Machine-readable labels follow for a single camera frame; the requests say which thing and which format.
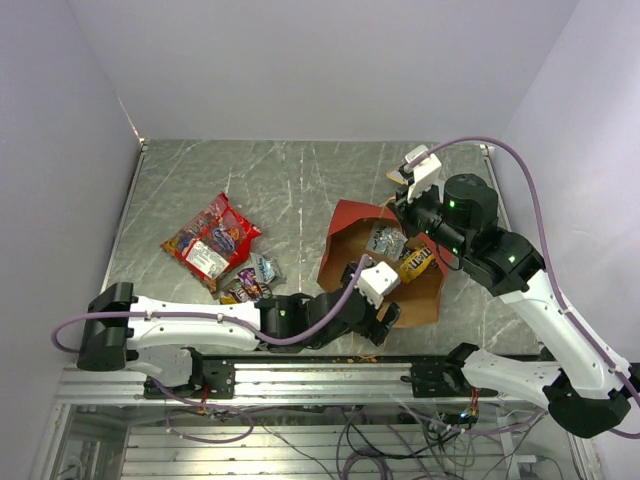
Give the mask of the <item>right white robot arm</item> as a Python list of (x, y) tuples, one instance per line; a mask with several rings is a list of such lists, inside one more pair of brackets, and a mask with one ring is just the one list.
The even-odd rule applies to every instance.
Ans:
[(516, 312), (552, 356), (523, 362), (462, 343), (446, 358), (442, 387), (455, 396), (475, 387), (525, 400), (581, 438), (617, 431), (639, 389), (638, 366), (615, 355), (553, 291), (542, 255), (499, 226), (498, 203), (483, 179), (459, 174), (417, 196), (402, 186), (389, 205), (407, 237), (424, 234), (433, 251), (452, 253), (459, 269)]

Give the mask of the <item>red brown paper bag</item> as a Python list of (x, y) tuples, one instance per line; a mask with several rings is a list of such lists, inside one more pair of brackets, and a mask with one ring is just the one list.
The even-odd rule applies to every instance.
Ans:
[(438, 322), (449, 268), (436, 258), (435, 244), (424, 234), (406, 238), (386, 207), (341, 200), (328, 227), (317, 283), (325, 291), (337, 289), (347, 265), (364, 255), (373, 264), (363, 270), (357, 292), (377, 307), (397, 304), (397, 328)]

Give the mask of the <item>large red snack bag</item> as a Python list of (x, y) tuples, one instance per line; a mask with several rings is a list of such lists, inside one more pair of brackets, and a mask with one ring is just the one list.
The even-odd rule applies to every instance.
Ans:
[(220, 279), (249, 258), (252, 242), (261, 234), (220, 192), (160, 248), (214, 294)]

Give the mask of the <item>yellow m&m's packet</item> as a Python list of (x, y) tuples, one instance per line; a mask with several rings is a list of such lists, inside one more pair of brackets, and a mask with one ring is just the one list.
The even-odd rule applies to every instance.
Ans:
[(232, 305), (232, 304), (239, 304), (239, 303), (243, 303), (242, 299), (239, 299), (237, 296), (235, 296), (234, 294), (226, 294), (226, 293), (222, 293), (219, 296), (219, 302), (221, 305)]
[(429, 267), (434, 261), (434, 255), (426, 246), (405, 248), (400, 260), (398, 275), (403, 283), (408, 284), (417, 279)]

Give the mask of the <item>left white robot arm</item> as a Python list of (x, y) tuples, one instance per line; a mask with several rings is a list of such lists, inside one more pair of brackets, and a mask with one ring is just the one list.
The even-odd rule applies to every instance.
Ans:
[(349, 333), (379, 346), (401, 308), (395, 302), (377, 307), (358, 290), (345, 289), (228, 305), (179, 304), (137, 296), (132, 283), (118, 282), (90, 302), (88, 314), (77, 366), (111, 372), (141, 359), (146, 349), (165, 346), (297, 354)]

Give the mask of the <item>light blue snack packet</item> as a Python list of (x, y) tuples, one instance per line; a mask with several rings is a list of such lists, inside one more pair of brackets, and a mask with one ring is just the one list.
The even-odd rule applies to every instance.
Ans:
[(382, 221), (373, 223), (366, 243), (366, 250), (397, 261), (407, 242), (402, 231)]

